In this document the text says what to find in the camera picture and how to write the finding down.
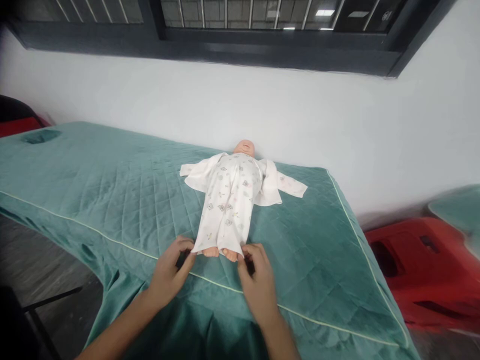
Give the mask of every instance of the ceiling light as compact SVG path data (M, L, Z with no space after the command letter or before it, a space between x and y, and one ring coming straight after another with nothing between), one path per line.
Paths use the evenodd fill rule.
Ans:
M315 14L315 16L332 16L334 14L335 10L318 10Z

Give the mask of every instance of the quilted fabric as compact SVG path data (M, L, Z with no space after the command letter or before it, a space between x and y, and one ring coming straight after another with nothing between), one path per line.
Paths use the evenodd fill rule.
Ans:
M428 209L465 235L465 246L480 260L480 185L463 187L431 201Z
M195 238L204 194L185 185L180 166L218 152L86 122L0 139L0 212L74 254L104 285L89 342L148 285L177 235ZM265 247L302 358L418 359L337 183L323 168L276 165L308 189L255 206L249 241ZM235 263L199 256L130 356L266 358L241 290Z

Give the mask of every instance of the finger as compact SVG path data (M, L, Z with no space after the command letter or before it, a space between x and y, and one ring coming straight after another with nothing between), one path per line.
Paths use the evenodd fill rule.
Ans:
M237 254L236 259L238 260L238 276L240 277L241 287L243 289L247 284L252 281L252 278L249 275L249 271L247 270L247 264L245 263L242 255Z
M165 250L162 254L162 259L165 261L168 266L174 267L179 260L179 256L182 252L187 250L192 250L194 248L194 242L192 239L178 236L174 242Z
M191 252L188 254L185 261L183 262L183 265L180 269L178 269L177 273L175 274L174 278L176 281L180 282L182 285L185 283L185 280L187 280L187 276L189 275L190 270L192 270L192 268L194 267L196 258L196 253Z
M177 243L182 242L182 241L185 241L185 240L189 240L189 241L193 242L193 240L192 240L191 238L186 237L186 236L183 236L183 235L178 235L178 236L176 237L176 239L175 239L175 241L176 241Z
M263 256L263 259L265 260L265 263L270 265L270 260L269 260L269 257L267 256L267 253L265 252L264 246L261 243L256 243L256 244L253 244L253 245L256 245L256 247L260 249L260 252Z
M178 245L178 250L180 252L192 250L195 246L194 241L192 239L187 239L187 238L185 240L179 241L177 245Z
M255 246L255 244L248 244L244 245L241 247L241 250L249 255L251 255L251 260L253 261L253 266L255 266L255 271L261 271L262 269L265 268L265 259L258 248L258 246Z

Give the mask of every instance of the doll foot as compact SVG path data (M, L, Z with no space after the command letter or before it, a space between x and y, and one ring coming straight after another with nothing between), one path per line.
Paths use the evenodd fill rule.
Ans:
M205 250L202 250L201 253L208 258L218 257L220 255L219 248L216 246L208 247Z
M223 255L225 255L225 257L231 262L234 263L237 261L237 253L235 251L223 249L222 252L223 252Z

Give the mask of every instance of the floor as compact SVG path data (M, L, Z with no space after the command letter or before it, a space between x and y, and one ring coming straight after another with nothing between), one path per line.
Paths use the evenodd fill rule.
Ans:
M0 215L0 285L13 288L20 304L83 289L38 309L38 315L63 360L81 351L102 303L95 275L46 237ZM410 332L423 360L480 359L480 338L459 333ZM50 360L45 348L41 358Z

